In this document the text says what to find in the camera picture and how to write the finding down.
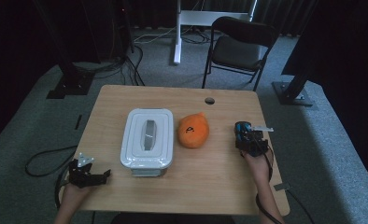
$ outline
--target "chair backrest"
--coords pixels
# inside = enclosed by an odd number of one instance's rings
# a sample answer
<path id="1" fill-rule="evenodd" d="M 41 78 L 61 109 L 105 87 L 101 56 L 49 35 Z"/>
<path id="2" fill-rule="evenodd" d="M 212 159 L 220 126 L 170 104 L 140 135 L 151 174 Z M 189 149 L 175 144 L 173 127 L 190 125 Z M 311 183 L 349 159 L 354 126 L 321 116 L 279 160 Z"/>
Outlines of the chair backrest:
<path id="1" fill-rule="evenodd" d="M 219 17 L 212 24 L 212 34 L 215 30 L 241 42 L 249 44 L 262 45 L 271 48 L 278 36 L 279 32 L 273 26 L 243 21 L 233 17 Z"/>

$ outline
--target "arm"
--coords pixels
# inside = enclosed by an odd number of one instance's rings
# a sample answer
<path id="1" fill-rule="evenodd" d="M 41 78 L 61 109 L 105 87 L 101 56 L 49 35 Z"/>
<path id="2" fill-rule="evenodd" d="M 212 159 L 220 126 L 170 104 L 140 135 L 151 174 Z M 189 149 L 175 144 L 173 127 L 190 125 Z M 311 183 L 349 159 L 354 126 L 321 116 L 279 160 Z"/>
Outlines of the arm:
<path id="1" fill-rule="evenodd" d="M 92 192 L 92 189 L 93 187 L 80 189 L 75 185 L 67 184 L 64 188 L 61 207 L 59 208 L 54 224 L 69 224 L 83 201 Z"/>
<path id="2" fill-rule="evenodd" d="M 264 156 L 252 157 L 246 152 L 242 153 L 248 163 L 250 172 L 253 175 L 254 183 L 257 187 L 260 203 L 262 207 L 271 214 L 274 218 L 279 220 L 281 223 L 285 223 L 283 217 L 277 208 L 274 195 L 272 193 L 271 187 L 269 186 L 269 167 Z M 271 150 L 266 153 L 268 158 L 273 158 Z M 263 212 L 260 211 L 260 219 L 262 224 L 274 223 L 269 219 Z"/>

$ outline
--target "container lid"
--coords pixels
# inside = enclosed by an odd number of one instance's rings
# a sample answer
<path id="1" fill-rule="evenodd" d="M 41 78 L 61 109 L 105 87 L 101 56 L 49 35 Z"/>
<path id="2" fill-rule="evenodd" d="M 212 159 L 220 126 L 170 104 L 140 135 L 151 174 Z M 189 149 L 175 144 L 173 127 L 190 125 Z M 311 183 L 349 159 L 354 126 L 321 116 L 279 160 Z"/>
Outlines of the container lid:
<path id="1" fill-rule="evenodd" d="M 132 110 L 126 121 L 120 162 L 131 169 L 164 169 L 173 159 L 173 114 L 164 108 Z"/>

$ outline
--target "gray carpet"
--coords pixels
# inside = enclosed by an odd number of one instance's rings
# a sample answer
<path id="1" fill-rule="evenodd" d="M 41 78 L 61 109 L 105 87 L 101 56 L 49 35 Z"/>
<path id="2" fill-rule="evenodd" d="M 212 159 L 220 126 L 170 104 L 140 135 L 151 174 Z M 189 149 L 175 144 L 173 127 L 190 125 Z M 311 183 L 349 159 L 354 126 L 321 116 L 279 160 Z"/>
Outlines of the gray carpet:
<path id="1" fill-rule="evenodd" d="M 280 37 L 257 89 L 262 111 L 279 162 L 283 181 L 292 185 L 315 223 L 368 223 L 368 174 L 320 86 L 308 82 L 305 90 L 314 106 L 281 105 L 272 82 L 291 81 L 281 76 L 297 39 Z M 147 86 L 200 88 L 206 44 L 183 43 L 181 64 L 173 65 L 174 40 L 158 38 L 138 43 L 143 58 L 138 71 Z M 134 63 L 139 49 L 129 53 Z M 78 63 L 87 68 L 105 66 Z M 78 144 L 100 88 L 105 84 L 133 85 L 133 70 L 126 63 L 117 71 L 96 74 L 86 96 L 47 100 L 62 73 L 52 67 L 41 77 L 21 108 L 0 135 L 0 223 L 51 223 L 56 215 L 53 190 L 59 172 L 31 177 L 24 165 L 44 150 Z M 217 71 L 207 79 L 209 89 L 252 90 L 247 78 Z M 77 126 L 78 116 L 82 116 Z M 38 157 L 29 168 L 42 174 L 62 162 L 74 149 Z M 300 205 L 288 195 L 287 223 L 310 223 Z M 94 223 L 109 223 L 117 213 L 97 212 Z M 236 223 L 258 223 L 256 217 L 237 216 Z M 73 223 L 91 223 L 92 212 L 77 212 Z"/>

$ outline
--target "orange pumpkin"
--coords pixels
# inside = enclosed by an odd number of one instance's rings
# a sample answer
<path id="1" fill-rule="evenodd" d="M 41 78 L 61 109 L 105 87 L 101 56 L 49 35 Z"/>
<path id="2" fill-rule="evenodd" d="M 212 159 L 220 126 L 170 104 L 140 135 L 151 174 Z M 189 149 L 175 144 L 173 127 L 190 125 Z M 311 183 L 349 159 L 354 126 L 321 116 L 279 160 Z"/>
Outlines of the orange pumpkin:
<path id="1" fill-rule="evenodd" d="M 209 127 L 205 113 L 188 115 L 181 119 L 177 129 L 178 141 L 184 147 L 197 148 L 201 147 L 208 135 Z"/>

